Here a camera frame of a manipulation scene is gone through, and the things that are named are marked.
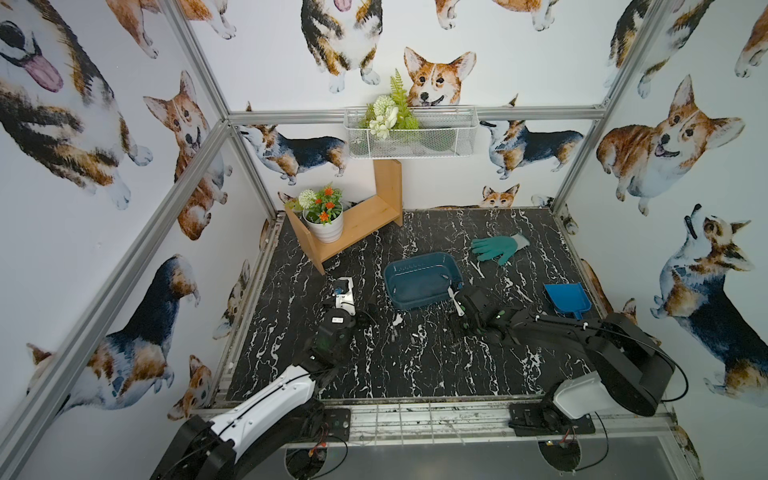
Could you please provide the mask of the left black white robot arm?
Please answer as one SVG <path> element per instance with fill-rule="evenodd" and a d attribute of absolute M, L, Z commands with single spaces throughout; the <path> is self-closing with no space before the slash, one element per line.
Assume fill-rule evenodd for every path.
<path fill-rule="evenodd" d="M 325 439 L 319 392 L 351 357 L 354 334 L 376 321 L 344 303 L 325 312 L 315 335 L 282 374 L 240 405 L 209 420 L 190 417 L 178 430 L 152 479 L 235 479 L 242 459 L 260 462 L 302 436 Z"/>

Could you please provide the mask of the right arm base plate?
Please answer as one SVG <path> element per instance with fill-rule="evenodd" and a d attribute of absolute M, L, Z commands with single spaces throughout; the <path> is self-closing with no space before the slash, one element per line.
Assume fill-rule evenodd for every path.
<path fill-rule="evenodd" d="M 596 428 L 589 414 L 572 419 L 557 409 L 553 404 L 512 403 L 508 406 L 510 420 L 508 426 L 517 436 L 546 436 L 594 434 Z"/>

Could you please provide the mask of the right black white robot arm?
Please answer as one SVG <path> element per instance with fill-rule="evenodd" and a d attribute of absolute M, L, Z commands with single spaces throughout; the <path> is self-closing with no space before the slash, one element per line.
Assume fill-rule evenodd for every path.
<path fill-rule="evenodd" d="M 621 407 L 650 417 L 658 409 L 675 372 L 675 362 L 628 317 L 612 314 L 589 323 L 502 306 L 475 287 L 449 292 L 458 336 L 479 336 L 503 346 L 532 344 L 581 356 L 590 371 L 561 381 L 541 402 L 546 419 L 577 420 Z"/>

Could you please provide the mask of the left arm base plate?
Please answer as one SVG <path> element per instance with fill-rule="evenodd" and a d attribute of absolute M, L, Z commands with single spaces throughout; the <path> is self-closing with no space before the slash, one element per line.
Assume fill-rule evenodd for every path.
<path fill-rule="evenodd" d="M 310 412 L 290 413 L 272 430 L 286 443 L 317 443 L 329 436 L 350 439 L 352 411 L 350 408 L 329 408 Z"/>

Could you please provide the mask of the teal plastic storage box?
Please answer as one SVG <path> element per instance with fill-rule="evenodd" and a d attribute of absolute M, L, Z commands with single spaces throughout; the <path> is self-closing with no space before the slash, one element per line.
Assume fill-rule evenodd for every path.
<path fill-rule="evenodd" d="M 450 299 L 464 286 L 455 259 L 432 252 L 394 261 L 384 269 L 387 295 L 395 309 L 410 311 Z"/>

